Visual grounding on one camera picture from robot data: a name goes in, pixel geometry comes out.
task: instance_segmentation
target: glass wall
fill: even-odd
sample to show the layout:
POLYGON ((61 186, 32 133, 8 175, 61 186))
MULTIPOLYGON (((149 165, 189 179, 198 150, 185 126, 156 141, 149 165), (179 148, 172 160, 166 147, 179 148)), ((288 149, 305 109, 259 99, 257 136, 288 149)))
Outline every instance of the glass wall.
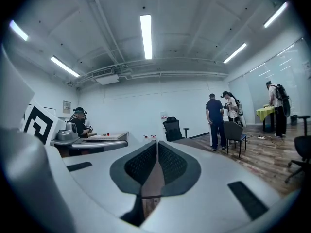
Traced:
MULTIPOLYGON (((269 80, 272 83, 283 85, 286 89, 291 100, 291 115, 311 115, 311 99, 309 99, 311 92, 310 60, 309 48, 306 42, 301 39, 257 69, 246 73, 244 88, 249 90, 254 111, 244 109, 244 117, 246 119, 255 117, 255 123, 260 123, 256 116, 256 110, 269 102, 266 88, 266 82, 269 80)), ((236 89, 235 86, 239 86, 237 81, 241 82, 241 79, 238 78, 230 82, 229 87, 231 91, 236 91, 235 96, 239 97, 238 92, 242 86, 236 89)), ((247 93, 242 91, 240 94, 242 96, 247 93)))

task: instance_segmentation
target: chair leg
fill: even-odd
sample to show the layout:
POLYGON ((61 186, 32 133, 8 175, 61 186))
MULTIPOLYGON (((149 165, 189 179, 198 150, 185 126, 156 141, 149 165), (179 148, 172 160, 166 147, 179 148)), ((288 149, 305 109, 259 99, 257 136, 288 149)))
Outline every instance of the chair leg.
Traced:
POLYGON ((241 155, 241 146, 242 146, 242 141, 240 141, 240 152, 239 152, 239 157, 241 155))
POLYGON ((300 172, 303 171, 303 168, 301 167, 300 169, 298 169, 296 172, 292 173, 290 176, 287 177, 287 179, 285 180, 285 183, 288 183, 290 181, 290 178, 300 172))

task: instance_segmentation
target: fluorescent light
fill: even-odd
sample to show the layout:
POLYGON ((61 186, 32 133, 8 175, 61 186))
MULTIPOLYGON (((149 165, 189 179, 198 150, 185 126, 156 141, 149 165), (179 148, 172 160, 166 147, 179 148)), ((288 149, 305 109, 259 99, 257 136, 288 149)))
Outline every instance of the fluorescent light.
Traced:
MULTIPOLYGON (((261 64, 261 65, 258 66, 258 67, 261 67, 261 66, 263 66, 264 64, 266 64, 266 63, 263 63, 263 64, 261 64)), ((252 71, 256 70, 258 67, 254 68, 253 70, 251 70, 251 71, 249 71, 249 72, 252 72, 252 71)))
POLYGON ((74 77, 79 77, 79 74, 76 73, 74 70, 70 69, 68 66, 66 66, 63 62, 61 62, 59 59, 57 59, 55 56, 53 56, 51 58, 51 60, 57 64, 58 66, 60 66, 62 69, 64 69, 65 71, 67 71, 68 73, 72 74, 74 77))
POLYGON ((279 9, 267 20, 264 24, 265 28, 268 28, 268 26, 286 9, 288 3, 285 2, 279 9))
POLYGON ((285 52, 286 50, 291 49, 293 46, 294 46, 294 44, 292 44, 290 47, 288 47, 288 48, 286 48, 285 50, 283 50, 281 53, 278 54, 278 56, 279 56, 280 54, 282 54, 283 52, 285 52))
POLYGON ((142 41, 144 43, 146 60, 152 59, 152 42, 151 42, 151 15, 140 16, 140 25, 142 41))
POLYGON ((243 48, 245 48, 247 45, 245 43, 242 44, 233 54, 231 54, 225 61, 224 63, 227 63, 229 60, 231 60, 234 56, 236 56, 239 52, 242 51, 243 48))
MULTIPOLYGON (((289 67, 291 67, 291 66, 288 66, 288 67, 286 67, 286 68, 289 68, 289 67)), ((286 68, 283 68, 281 71, 285 70, 286 68)))
POLYGON ((13 29, 24 41, 27 41, 28 35, 12 20, 10 22, 10 27, 13 29))
POLYGON ((261 75, 263 75, 263 74, 265 74, 265 73, 267 73, 267 72, 270 72, 270 71, 271 71, 271 70, 266 71, 266 72, 264 72, 264 73, 260 74, 258 77, 260 77, 261 75))
POLYGON ((283 62, 282 64, 280 64, 280 66, 283 65, 283 64, 285 64, 286 62, 289 62, 290 60, 291 60, 291 58, 290 58, 289 60, 283 62))

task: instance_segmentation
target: woman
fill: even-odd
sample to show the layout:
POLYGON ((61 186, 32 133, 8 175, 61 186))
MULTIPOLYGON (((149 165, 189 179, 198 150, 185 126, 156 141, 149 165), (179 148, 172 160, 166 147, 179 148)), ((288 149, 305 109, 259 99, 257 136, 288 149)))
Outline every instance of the woman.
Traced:
POLYGON ((237 100, 231 92, 227 91, 223 92, 223 97, 228 100, 227 108, 229 111, 229 121, 236 122, 242 125, 242 123, 239 120, 240 101, 237 100))

